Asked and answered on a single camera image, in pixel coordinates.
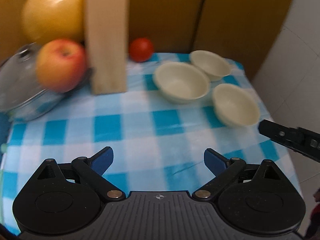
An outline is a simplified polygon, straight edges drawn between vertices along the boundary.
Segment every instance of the tablecloth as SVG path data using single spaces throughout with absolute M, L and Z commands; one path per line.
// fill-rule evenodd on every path
M 260 135 L 256 125 L 223 125 L 214 113 L 211 92 L 191 104 L 166 101 L 152 81 L 154 70 L 166 61 L 188 62 L 189 57 L 156 53 L 148 62 L 129 60 L 126 93 L 93 96 L 84 87 L 44 116 L 13 124 L 1 166 L 3 219 L 11 232 L 19 232 L 12 202 L 44 159 L 67 163 L 78 156 L 90 157 L 105 146 L 113 148 L 114 162 L 103 176 L 127 194 L 195 191 L 214 177 L 204 165 L 206 148 L 248 163 L 272 159 L 300 191 L 286 148 Z M 232 74 L 211 87 L 232 83 L 246 89 L 259 104 L 261 120 L 270 120 L 242 65 L 229 62 Z

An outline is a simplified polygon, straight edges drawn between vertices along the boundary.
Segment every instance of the silver bolt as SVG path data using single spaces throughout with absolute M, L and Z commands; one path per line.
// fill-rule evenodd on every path
M 120 198 L 122 196 L 122 192 L 120 190 L 110 190 L 108 191 L 107 196 L 111 198 Z
M 196 191 L 196 196 L 199 198 L 208 198 L 210 197 L 211 193 L 207 190 L 198 190 Z

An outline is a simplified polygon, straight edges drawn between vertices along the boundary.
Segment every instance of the white bowl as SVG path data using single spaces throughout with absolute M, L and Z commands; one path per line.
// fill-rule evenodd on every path
M 219 55 L 206 50 L 195 50 L 190 53 L 193 65 L 204 71 L 211 81 L 218 81 L 231 74 L 230 64 Z
M 249 126 L 259 121 L 260 110 L 251 95 L 244 89 L 220 84 L 212 92 L 217 117 L 228 126 Z
M 204 97 L 210 90 L 208 77 L 187 63 L 168 62 L 153 73 L 153 82 L 169 101 L 179 104 Z

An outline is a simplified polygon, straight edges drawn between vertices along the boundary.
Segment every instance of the yellow fruit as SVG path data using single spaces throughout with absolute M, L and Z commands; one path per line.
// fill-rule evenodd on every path
M 27 0 L 22 28 L 31 42 L 46 44 L 58 38 L 83 40 L 84 0 Z

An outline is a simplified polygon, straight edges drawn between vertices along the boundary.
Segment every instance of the knife block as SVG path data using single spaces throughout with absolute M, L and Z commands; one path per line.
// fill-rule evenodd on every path
M 85 44 L 95 95 L 126 92 L 129 0 L 86 0 Z

